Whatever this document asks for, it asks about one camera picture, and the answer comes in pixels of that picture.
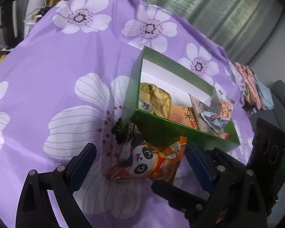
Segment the green cardboard box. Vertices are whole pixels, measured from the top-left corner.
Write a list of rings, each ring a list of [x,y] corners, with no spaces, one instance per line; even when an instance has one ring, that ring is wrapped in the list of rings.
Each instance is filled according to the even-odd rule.
[[[184,136],[203,150],[225,152],[240,145],[231,120],[216,133],[200,117],[213,87],[179,63],[144,47],[133,65],[122,110],[120,133],[134,123],[145,141],[164,146]]]

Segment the white peanut snack bag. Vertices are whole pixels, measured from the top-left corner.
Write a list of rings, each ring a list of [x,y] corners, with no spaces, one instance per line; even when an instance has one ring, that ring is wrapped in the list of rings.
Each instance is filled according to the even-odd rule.
[[[201,112],[201,117],[215,133],[220,134],[230,121],[233,108],[234,101],[215,83],[210,106]]]

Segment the orange rice cake packet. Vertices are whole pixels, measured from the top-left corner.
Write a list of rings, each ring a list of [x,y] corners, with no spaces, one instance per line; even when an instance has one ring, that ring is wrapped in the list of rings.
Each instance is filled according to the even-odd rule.
[[[169,120],[193,129],[199,129],[192,107],[172,105]]]

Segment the red snack packet with eyes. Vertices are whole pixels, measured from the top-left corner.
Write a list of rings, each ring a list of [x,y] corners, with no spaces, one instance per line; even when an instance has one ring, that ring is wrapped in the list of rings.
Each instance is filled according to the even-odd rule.
[[[229,136],[230,136],[229,133],[220,133],[220,134],[219,134],[219,137],[220,137],[221,139],[228,139]]]

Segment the yellow snack bag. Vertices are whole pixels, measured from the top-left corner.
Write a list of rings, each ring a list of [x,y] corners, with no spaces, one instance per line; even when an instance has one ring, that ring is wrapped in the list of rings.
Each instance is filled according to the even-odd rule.
[[[165,90],[151,83],[141,83],[139,87],[138,108],[156,116],[168,119],[172,98]]]

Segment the pink patterned folded cloth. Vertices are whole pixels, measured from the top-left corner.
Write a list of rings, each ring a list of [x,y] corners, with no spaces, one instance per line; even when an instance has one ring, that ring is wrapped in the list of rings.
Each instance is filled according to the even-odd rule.
[[[234,63],[245,84],[244,101],[248,106],[254,106],[257,110],[272,110],[274,103],[270,90],[257,78],[256,73],[247,65]]]

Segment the purple floral tablecloth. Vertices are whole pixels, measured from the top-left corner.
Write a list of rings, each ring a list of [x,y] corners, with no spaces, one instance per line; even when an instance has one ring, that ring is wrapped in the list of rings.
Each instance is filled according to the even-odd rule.
[[[111,129],[129,76],[148,46],[241,98],[226,52],[185,19],[142,0],[70,0],[54,6],[0,64],[0,218],[14,227],[31,169],[54,170],[92,142],[94,162],[74,198],[94,227],[188,227],[145,179],[106,180]]]

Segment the cracker pack with label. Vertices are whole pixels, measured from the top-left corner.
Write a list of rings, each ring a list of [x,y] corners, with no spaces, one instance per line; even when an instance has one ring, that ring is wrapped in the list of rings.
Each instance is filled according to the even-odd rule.
[[[203,102],[198,100],[197,98],[193,97],[192,95],[189,95],[190,101],[192,104],[192,109],[197,121],[197,125],[200,131],[208,133],[211,129],[210,126],[203,120],[201,113],[204,111],[205,108],[208,108],[207,105],[205,105]]]

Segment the grey green sofa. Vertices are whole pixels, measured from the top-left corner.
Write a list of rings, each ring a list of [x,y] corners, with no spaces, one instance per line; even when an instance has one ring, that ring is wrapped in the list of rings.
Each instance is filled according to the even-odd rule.
[[[274,108],[250,117],[250,164],[264,193],[268,227],[285,227],[285,83],[276,81],[270,92]]]

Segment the orange sunflower seed bag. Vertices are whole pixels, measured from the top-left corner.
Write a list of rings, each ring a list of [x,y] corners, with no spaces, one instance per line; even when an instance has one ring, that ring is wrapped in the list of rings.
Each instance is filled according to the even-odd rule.
[[[183,158],[187,138],[180,136],[172,144],[153,146],[145,141],[135,123],[127,125],[127,137],[117,154],[116,163],[108,169],[110,180],[148,178],[173,184]]]

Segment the grey curtain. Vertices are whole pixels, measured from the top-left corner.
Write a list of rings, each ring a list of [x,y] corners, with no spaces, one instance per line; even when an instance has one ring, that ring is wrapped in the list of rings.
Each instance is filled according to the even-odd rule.
[[[258,55],[284,14],[278,0],[143,1],[178,14],[242,64]]]

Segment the black white stick vacuum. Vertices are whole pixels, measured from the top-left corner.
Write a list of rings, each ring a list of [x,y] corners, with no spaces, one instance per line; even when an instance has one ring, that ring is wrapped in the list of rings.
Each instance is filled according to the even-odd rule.
[[[5,0],[1,6],[1,26],[7,49],[18,42],[17,0]]]

